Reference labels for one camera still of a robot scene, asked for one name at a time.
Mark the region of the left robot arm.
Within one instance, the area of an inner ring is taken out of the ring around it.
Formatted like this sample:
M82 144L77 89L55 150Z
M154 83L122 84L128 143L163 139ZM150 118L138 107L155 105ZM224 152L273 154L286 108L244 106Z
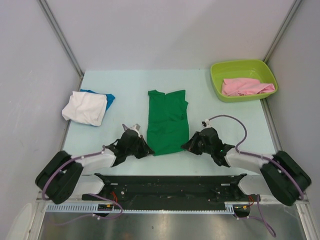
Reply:
M128 128L120 138L98 152L80 156L72 156L64 150L57 152L38 174L35 184L42 191L44 201L61 204L79 187L84 170L112 168L124 163L127 157L141 159L154 154L139 131Z

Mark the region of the lime green plastic basin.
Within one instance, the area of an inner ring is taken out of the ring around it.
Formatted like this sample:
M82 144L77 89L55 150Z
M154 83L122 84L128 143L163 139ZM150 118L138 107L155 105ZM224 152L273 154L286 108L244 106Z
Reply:
M245 102L264 99L278 90L278 83L269 67L259 59L241 59L215 63L210 68L214 91L222 102ZM224 79L251 78L261 83L273 84L275 91L270 93L226 96L222 94Z

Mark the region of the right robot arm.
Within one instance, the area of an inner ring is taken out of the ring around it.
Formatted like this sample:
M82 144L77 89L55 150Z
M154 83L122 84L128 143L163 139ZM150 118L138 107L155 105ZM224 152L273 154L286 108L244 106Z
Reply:
M223 143L213 127L195 132L181 148L195 155L208 154L218 166L241 168L263 177L254 184L245 176L233 185L230 194L237 201L251 194L265 194L273 195L286 206L292 206L304 196L304 191L312 183L308 174L287 152L281 150L273 155L261 155L236 150L234 145Z

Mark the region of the green t shirt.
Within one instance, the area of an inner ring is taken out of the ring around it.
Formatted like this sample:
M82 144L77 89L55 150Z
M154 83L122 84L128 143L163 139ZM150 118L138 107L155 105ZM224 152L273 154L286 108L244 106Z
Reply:
M178 153L189 140L186 91L150 90L147 144L155 156Z

